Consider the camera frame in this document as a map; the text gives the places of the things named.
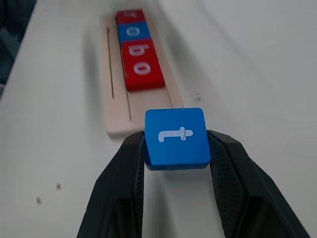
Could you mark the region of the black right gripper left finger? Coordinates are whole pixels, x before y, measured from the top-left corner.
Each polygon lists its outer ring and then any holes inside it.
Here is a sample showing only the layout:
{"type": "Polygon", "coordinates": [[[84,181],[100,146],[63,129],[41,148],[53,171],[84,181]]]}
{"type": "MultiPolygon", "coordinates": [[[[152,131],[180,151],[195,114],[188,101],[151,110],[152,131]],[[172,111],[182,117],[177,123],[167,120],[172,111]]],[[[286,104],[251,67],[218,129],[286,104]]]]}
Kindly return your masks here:
{"type": "Polygon", "coordinates": [[[77,237],[142,237],[145,150],[142,131],[124,139],[95,182],[77,237]]]}

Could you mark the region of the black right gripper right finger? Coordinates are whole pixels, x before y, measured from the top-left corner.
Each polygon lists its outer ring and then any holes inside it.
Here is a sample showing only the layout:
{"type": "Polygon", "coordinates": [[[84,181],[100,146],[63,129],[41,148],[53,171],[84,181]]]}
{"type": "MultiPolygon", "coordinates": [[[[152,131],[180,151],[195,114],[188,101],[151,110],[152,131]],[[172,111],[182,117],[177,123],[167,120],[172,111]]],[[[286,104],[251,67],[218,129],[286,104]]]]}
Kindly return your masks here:
{"type": "Polygon", "coordinates": [[[273,179],[239,141],[212,130],[208,140],[213,191],[225,237],[309,237],[273,179]]]}

